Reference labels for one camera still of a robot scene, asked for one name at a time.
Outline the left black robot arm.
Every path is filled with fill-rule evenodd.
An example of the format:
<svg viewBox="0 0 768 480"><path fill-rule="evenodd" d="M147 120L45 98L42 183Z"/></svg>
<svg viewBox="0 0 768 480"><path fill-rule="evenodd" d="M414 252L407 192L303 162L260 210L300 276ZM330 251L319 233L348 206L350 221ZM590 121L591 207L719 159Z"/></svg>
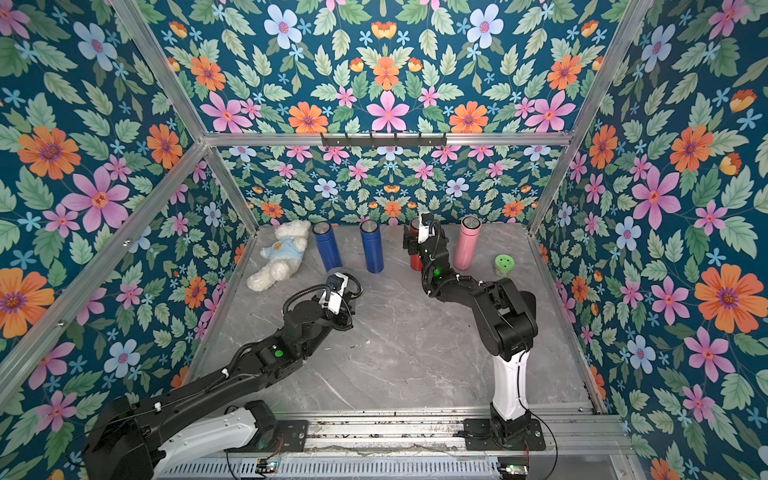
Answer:
<svg viewBox="0 0 768 480"><path fill-rule="evenodd" d="M217 371L168 393L102 408L83 451L91 479L155 479L180 464L249 444L269 448L278 422L263 401L239 399L297 371L334 330L352 327L355 300L312 298L285 310L271 336L242 345Z"/></svg>

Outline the pink thermos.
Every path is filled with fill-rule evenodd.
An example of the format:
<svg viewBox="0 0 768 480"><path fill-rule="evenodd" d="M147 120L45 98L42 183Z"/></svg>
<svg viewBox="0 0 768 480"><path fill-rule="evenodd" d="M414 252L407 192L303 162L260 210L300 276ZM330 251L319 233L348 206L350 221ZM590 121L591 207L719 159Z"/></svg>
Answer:
<svg viewBox="0 0 768 480"><path fill-rule="evenodd" d="M454 268L464 271L471 267L482 223L473 215L461 220L460 235L454 257Z"/></svg>

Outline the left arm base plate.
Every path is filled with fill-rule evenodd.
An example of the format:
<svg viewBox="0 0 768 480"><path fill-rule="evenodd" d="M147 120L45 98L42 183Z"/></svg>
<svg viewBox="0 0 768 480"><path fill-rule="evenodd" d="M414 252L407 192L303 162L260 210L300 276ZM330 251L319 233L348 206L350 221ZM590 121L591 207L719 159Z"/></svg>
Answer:
<svg viewBox="0 0 768 480"><path fill-rule="evenodd" d="M273 454L303 452L308 437L306 420L277 420L273 426L259 428L243 447L227 449L227 453Z"/></svg>

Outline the grey microfibre cloth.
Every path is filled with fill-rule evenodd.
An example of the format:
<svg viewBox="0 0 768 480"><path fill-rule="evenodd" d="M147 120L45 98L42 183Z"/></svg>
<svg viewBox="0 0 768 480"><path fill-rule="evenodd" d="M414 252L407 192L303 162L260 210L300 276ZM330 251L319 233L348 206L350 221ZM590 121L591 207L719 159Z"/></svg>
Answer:
<svg viewBox="0 0 768 480"><path fill-rule="evenodd" d="M334 315L339 315L342 308L351 310L351 302L363 294L359 280L348 272L336 271L330 274L325 285L325 307Z"/></svg>

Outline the red thermos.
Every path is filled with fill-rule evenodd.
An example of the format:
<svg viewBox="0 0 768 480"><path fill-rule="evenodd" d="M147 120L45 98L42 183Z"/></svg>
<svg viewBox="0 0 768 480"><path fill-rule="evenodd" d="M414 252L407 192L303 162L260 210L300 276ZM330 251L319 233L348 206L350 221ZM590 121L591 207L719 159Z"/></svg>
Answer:
<svg viewBox="0 0 768 480"><path fill-rule="evenodd" d="M412 219L409 223L409 231L412 235L417 236L419 231L419 218ZM418 254L410 256L410 266L414 271L420 272L423 268L421 258Z"/></svg>

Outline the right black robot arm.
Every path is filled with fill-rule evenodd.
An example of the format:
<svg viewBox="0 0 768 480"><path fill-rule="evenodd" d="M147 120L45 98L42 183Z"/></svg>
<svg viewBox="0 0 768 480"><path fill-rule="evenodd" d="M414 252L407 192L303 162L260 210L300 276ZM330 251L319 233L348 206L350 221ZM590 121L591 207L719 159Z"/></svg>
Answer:
<svg viewBox="0 0 768 480"><path fill-rule="evenodd" d="M532 422L527 366L538 334L536 297L509 278L493 282L458 273L450 263L448 239L434 223L424 235L406 226L403 248L422 263L421 286L428 297L471 310L481 343L493 357L494 395L490 430L498 443L520 437Z"/></svg>

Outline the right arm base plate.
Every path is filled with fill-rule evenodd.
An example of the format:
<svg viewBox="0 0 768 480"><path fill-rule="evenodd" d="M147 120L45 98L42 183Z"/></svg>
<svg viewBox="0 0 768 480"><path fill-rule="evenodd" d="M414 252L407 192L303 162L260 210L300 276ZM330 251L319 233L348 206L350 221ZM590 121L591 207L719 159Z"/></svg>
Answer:
<svg viewBox="0 0 768 480"><path fill-rule="evenodd" d="M541 423L538 420L528 422L519 434L511 439L498 440L491 429L488 418L463 421L462 428L454 434L463 439L468 451L533 451L541 452L547 449Z"/></svg>

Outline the blue thermos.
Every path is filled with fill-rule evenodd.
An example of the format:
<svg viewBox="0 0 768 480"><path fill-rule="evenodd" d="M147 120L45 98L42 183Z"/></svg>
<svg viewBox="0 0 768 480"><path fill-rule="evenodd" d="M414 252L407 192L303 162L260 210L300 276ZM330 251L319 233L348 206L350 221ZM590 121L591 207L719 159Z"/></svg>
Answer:
<svg viewBox="0 0 768 480"><path fill-rule="evenodd" d="M312 233L326 271L341 268L342 259L332 225L328 222L316 223L312 226Z"/></svg>
<svg viewBox="0 0 768 480"><path fill-rule="evenodd" d="M370 273L378 274L384 270L383 246L379 224L366 220L359 226L366 268Z"/></svg>

